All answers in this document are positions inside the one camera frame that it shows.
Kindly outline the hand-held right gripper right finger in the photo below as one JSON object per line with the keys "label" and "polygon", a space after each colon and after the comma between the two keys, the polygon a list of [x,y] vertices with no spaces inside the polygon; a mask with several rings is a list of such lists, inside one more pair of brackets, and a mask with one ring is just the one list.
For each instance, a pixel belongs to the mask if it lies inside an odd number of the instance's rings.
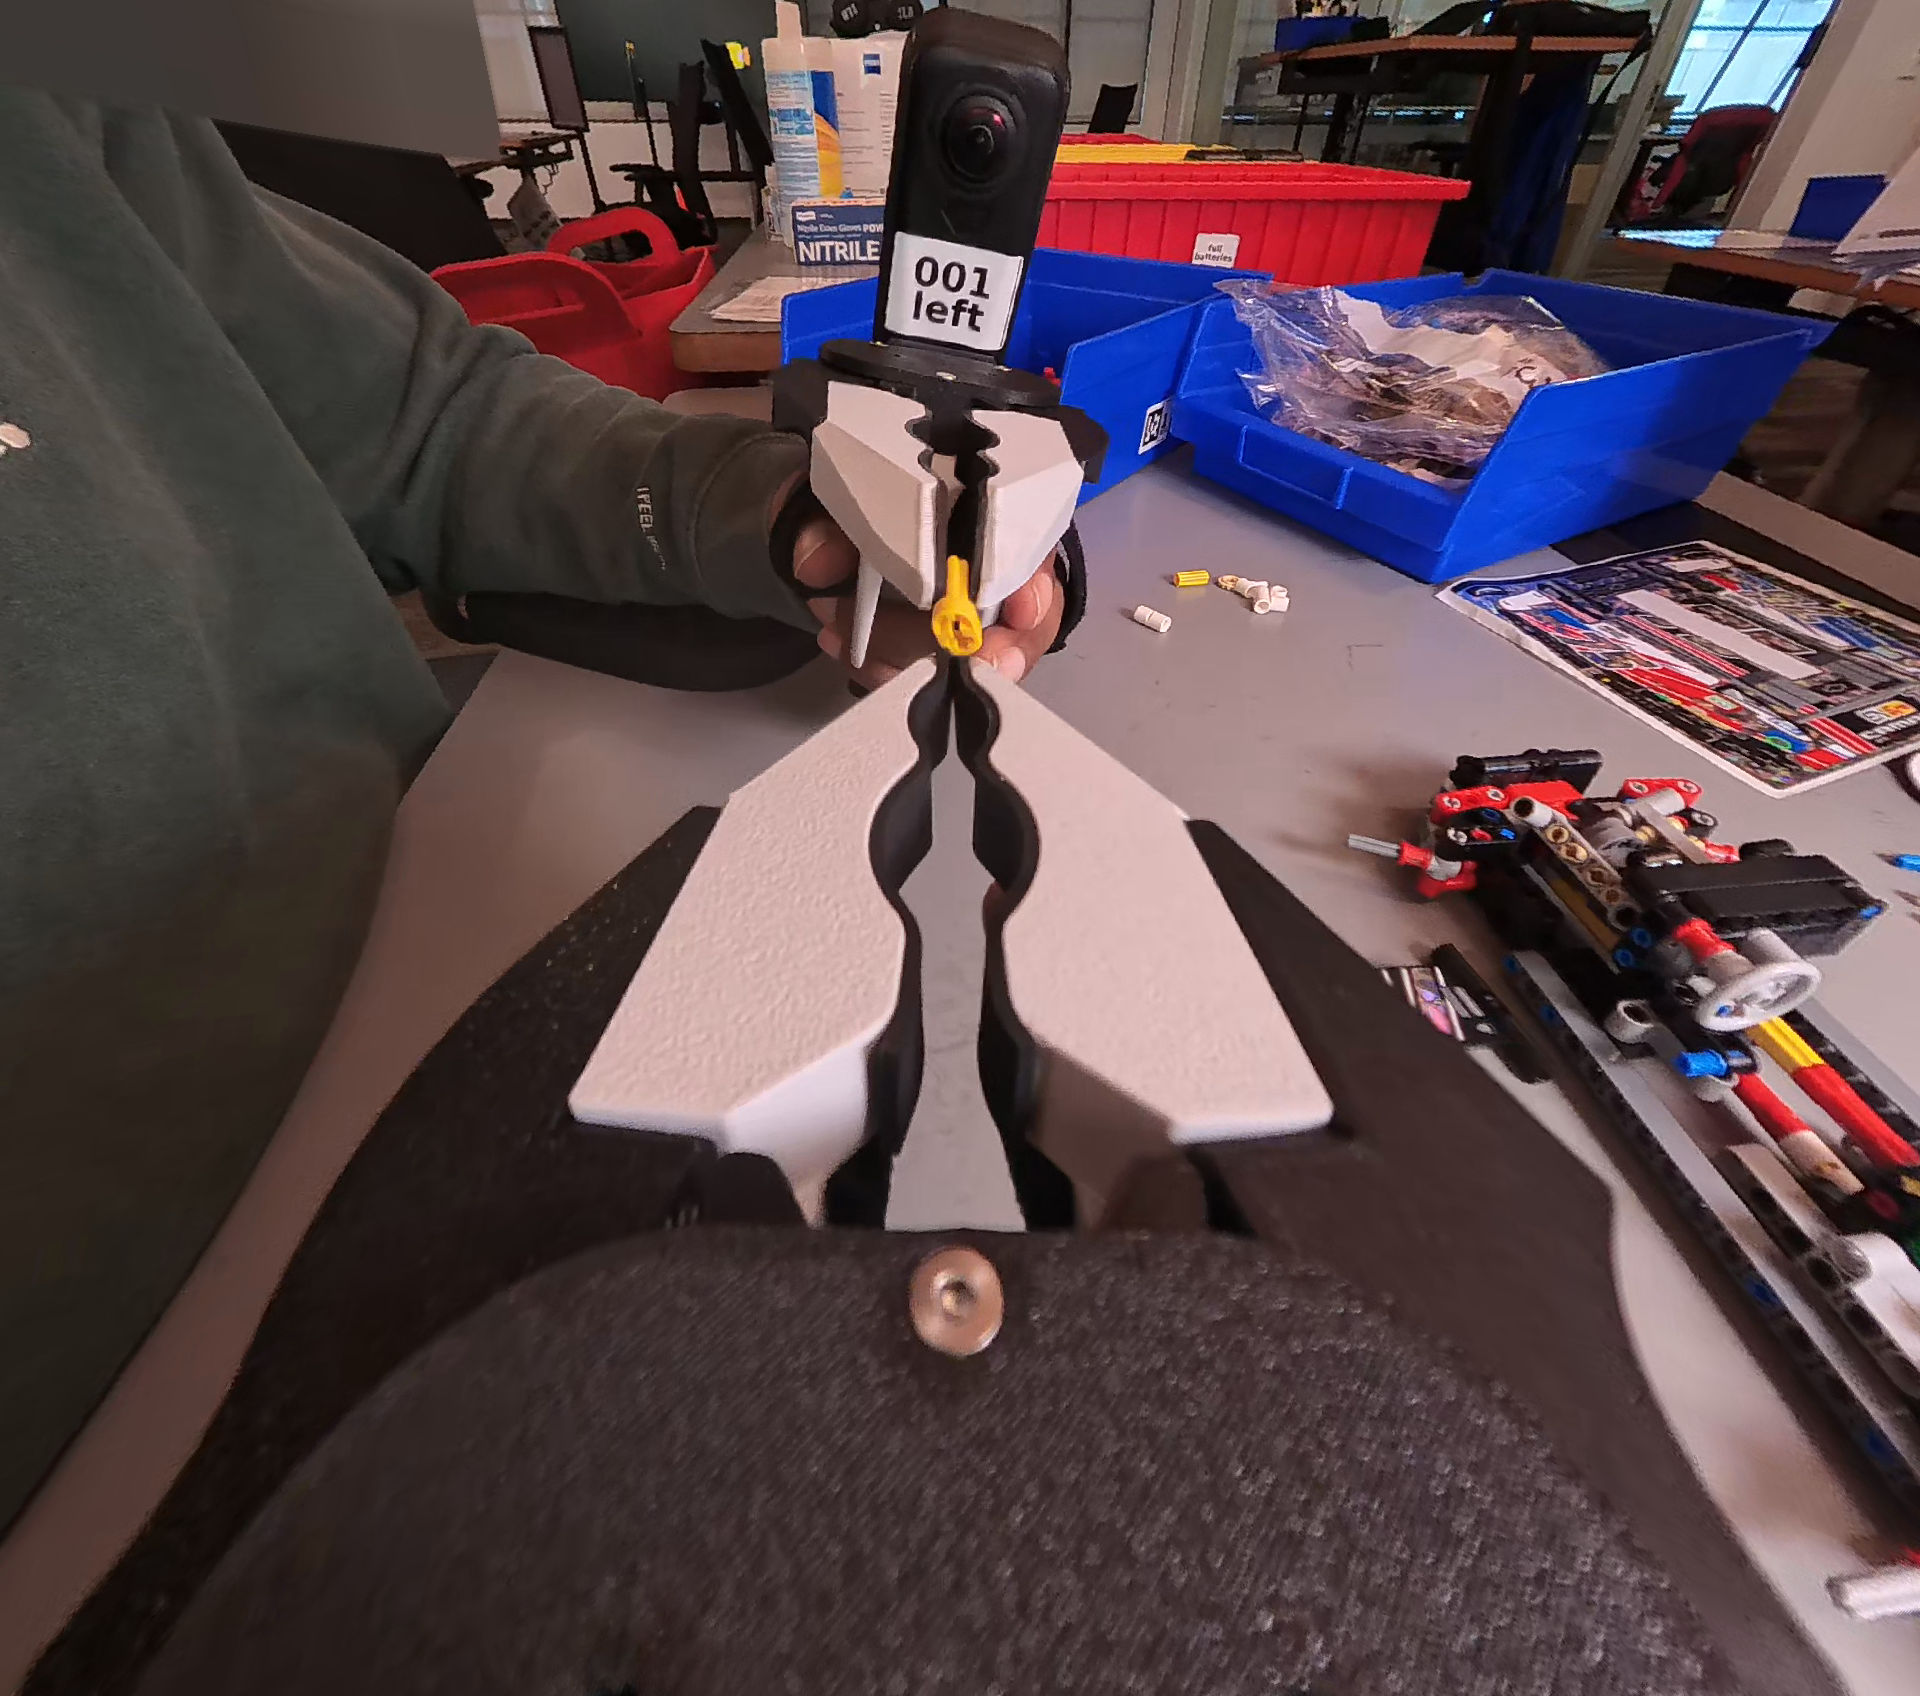
{"label": "hand-held right gripper right finger", "polygon": [[1026,1225],[1092,1227],[1165,1156],[1330,1129],[1188,816],[979,661],[960,757],[997,888],[979,1073]]}

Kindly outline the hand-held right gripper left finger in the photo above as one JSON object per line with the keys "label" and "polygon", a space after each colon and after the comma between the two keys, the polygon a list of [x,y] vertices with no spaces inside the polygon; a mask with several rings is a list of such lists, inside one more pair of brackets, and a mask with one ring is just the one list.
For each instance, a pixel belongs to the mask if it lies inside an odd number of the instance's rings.
{"label": "hand-held right gripper left finger", "polygon": [[922,658],[744,783],[570,1090],[588,1127],[763,1156],[883,1228],[924,1076],[922,939],[952,672]]}

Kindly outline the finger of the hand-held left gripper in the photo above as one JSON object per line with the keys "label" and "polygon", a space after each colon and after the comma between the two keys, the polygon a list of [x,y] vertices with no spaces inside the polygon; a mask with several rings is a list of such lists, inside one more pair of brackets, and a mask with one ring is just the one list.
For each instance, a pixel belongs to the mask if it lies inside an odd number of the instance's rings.
{"label": "finger of the hand-held left gripper", "polygon": [[976,612],[997,619],[1069,532],[1085,466],[1055,414],[976,413],[959,473],[956,552]]}
{"label": "finger of the hand-held left gripper", "polygon": [[858,552],[853,589],[854,664],[864,662],[887,589],[933,614],[944,599],[949,532],[959,480],[935,466],[917,433],[926,413],[914,400],[860,383],[831,383],[827,413],[810,439],[810,489]]}

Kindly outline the person's left forearm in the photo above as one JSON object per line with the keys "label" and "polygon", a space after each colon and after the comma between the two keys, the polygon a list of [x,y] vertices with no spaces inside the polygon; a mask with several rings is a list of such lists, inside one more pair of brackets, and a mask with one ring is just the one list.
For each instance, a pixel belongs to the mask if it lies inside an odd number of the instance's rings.
{"label": "person's left forearm", "polygon": [[389,580],[444,596],[700,605],[817,628],[776,531],[805,446],[737,413],[669,413],[550,359],[382,245],[255,188],[272,334],[251,359]]}

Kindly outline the plastic bag of lego parts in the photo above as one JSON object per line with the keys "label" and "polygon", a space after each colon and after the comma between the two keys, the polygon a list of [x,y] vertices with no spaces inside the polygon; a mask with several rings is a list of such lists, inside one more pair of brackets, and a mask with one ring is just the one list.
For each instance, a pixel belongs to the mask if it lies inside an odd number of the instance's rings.
{"label": "plastic bag of lego parts", "polygon": [[1446,291],[1403,308],[1330,286],[1218,292],[1253,340],[1236,375],[1270,427],[1429,484],[1473,480],[1532,392],[1611,370],[1528,292]]}

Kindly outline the lego car chassis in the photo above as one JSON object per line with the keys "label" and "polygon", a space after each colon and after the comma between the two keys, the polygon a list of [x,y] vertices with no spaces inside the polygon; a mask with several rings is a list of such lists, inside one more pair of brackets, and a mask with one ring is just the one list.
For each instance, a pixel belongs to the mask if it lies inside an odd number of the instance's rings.
{"label": "lego car chassis", "polygon": [[1412,839],[1346,845],[1476,907],[1523,1035],[1916,1510],[1916,1090],[1814,1008],[1884,905],[1826,855],[1722,841],[1689,778],[1600,771],[1465,754]]}

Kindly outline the person's left hand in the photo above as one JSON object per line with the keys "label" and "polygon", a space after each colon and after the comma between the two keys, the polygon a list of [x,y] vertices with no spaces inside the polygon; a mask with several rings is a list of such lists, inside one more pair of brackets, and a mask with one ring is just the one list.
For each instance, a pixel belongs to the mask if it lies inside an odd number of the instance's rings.
{"label": "person's left hand", "polygon": [[[881,602],[866,642],[866,657],[853,658],[854,601],[844,587],[856,580],[858,552],[853,538],[813,498],[791,498],[781,525],[796,521],[788,576],[814,620],[818,649],[863,690],[890,683],[922,658],[936,657],[939,642],[924,612],[902,602]],[[1072,554],[1055,546],[1051,559],[1012,593],[997,625],[985,628],[979,658],[1012,683],[1025,683],[1052,651],[1069,616]]]}

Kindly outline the white blue carton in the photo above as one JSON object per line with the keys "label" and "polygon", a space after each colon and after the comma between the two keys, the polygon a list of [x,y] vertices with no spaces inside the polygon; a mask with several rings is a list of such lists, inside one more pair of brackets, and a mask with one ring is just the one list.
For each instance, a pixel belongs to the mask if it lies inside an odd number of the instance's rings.
{"label": "white blue carton", "polygon": [[909,34],[881,31],[828,43],[844,194],[888,192],[899,126],[901,69]]}

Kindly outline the blue white glove box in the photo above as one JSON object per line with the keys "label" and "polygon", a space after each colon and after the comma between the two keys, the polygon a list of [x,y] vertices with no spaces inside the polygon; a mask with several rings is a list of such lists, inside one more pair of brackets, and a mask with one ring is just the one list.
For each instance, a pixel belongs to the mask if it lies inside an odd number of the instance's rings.
{"label": "blue white glove box", "polygon": [[805,272],[875,271],[883,261],[883,197],[796,198],[781,202],[781,243]]}

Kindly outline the red storage bin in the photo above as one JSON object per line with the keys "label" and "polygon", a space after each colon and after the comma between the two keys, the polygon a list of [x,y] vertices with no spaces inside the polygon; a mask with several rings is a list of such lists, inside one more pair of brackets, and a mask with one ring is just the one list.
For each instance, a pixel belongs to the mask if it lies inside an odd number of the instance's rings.
{"label": "red storage bin", "polygon": [[1471,185],[1427,172],[1261,161],[1136,134],[1062,140],[1037,246],[1293,286],[1410,278]]}

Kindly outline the red basket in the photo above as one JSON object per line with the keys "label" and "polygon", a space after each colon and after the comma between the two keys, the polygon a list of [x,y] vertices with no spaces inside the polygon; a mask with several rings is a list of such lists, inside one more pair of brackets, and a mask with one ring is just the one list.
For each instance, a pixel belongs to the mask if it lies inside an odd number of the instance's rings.
{"label": "red basket", "polygon": [[712,251],[680,246],[648,209],[614,206],[564,225],[543,253],[449,265],[432,281],[472,325],[516,331],[613,389],[663,400],[698,386],[670,329],[714,281]]}

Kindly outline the wooden desk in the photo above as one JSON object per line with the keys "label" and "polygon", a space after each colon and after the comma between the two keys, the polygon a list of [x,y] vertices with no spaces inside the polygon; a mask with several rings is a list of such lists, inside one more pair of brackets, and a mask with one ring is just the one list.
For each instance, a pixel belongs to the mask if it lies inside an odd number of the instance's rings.
{"label": "wooden desk", "polygon": [[1349,165],[1376,101],[1424,99],[1439,80],[1476,80],[1473,102],[1495,106],[1496,122],[1511,119],[1528,80],[1571,63],[1595,77],[1604,60],[1632,65],[1653,36],[1571,33],[1403,34],[1346,40],[1244,57],[1236,65],[1233,99],[1223,110],[1228,126],[1264,128],[1286,104],[1307,126],[1309,110],[1326,102],[1322,163]]}

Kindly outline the large blue storage bin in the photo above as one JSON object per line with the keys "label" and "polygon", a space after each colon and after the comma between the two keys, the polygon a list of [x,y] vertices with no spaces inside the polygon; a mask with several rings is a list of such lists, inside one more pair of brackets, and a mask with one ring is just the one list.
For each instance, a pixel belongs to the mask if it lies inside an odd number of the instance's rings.
{"label": "large blue storage bin", "polygon": [[1532,392],[1466,482],[1429,482],[1269,424],[1248,333],[1200,337],[1173,405],[1194,473],[1405,576],[1443,582],[1701,497],[1823,344],[1806,317],[1486,271],[1345,284],[1392,308],[1528,292],[1609,373]]}

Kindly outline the black office chair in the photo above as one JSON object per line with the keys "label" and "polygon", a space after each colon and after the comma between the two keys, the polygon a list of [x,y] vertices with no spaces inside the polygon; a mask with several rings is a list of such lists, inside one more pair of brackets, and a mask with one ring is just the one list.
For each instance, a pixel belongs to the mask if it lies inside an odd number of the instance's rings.
{"label": "black office chair", "polygon": [[214,126],[252,185],[358,230],[422,272],[506,255],[476,182],[444,157],[259,124]]}

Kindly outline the colourful instruction booklet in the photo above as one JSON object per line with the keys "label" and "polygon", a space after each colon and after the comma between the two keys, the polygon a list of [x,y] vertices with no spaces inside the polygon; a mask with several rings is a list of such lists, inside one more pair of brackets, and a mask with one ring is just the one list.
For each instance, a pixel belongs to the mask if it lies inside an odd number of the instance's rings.
{"label": "colourful instruction booklet", "polygon": [[1436,596],[1772,801],[1916,763],[1916,622],[1714,543]]}

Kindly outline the person's green sweatshirt torso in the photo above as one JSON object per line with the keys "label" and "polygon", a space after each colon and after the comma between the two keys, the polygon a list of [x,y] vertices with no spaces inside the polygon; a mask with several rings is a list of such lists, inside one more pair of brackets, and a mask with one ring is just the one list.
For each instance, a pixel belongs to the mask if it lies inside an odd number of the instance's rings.
{"label": "person's green sweatshirt torso", "polygon": [[452,712],[249,355],[219,128],[4,89],[4,1526],[229,1220]]}

